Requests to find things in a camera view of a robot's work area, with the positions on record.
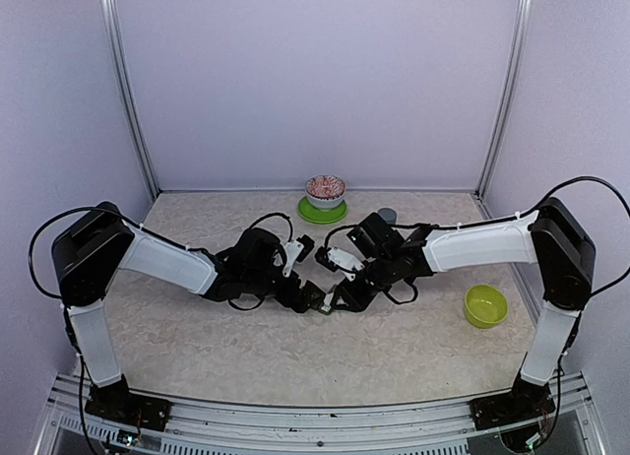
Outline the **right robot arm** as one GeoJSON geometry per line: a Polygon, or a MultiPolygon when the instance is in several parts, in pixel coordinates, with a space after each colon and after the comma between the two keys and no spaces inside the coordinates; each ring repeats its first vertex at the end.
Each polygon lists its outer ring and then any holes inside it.
{"type": "Polygon", "coordinates": [[[346,227],[359,257],[329,244],[318,249],[316,259],[322,266],[345,273],[334,296],[348,309],[364,310],[377,293],[388,293],[400,281],[411,285],[420,277],[475,266],[538,266],[543,309],[518,373],[522,382],[503,399],[510,418],[526,418],[540,405],[539,387],[551,379],[582,312],[599,293],[593,287],[593,241],[552,191],[530,209],[508,217],[455,226],[415,224],[407,237],[399,231],[373,213],[346,227]]]}

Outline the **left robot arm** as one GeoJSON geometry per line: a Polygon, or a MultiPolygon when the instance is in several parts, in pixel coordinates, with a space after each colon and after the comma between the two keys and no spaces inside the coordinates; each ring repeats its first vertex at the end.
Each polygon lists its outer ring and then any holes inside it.
{"type": "Polygon", "coordinates": [[[280,239],[258,222],[219,252],[169,239],[121,214],[111,202],[65,211],[44,223],[48,228],[70,216],[77,220],[52,240],[50,252],[57,292],[42,294],[60,301],[71,344],[84,374],[100,389],[100,405],[120,421],[138,410],[115,354],[104,300],[119,273],[164,282],[212,302],[236,308],[243,296],[259,304],[273,299],[295,313],[317,308],[324,292],[302,280],[295,266],[313,251],[307,236],[280,239]]]}

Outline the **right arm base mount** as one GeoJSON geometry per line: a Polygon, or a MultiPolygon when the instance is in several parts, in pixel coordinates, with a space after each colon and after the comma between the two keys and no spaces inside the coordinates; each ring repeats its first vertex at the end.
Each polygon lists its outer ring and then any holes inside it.
{"type": "Polygon", "coordinates": [[[555,411],[549,384],[542,386],[525,381],[520,375],[510,390],[478,397],[470,401],[476,430],[527,421],[555,411]]]}

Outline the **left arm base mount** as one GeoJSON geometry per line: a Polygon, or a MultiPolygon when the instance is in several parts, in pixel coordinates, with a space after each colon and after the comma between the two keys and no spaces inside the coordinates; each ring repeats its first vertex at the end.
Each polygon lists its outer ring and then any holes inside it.
{"type": "Polygon", "coordinates": [[[139,429],[164,431],[171,403],[128,390],[93,387],[85,411],[91,416],[139,429]]]}

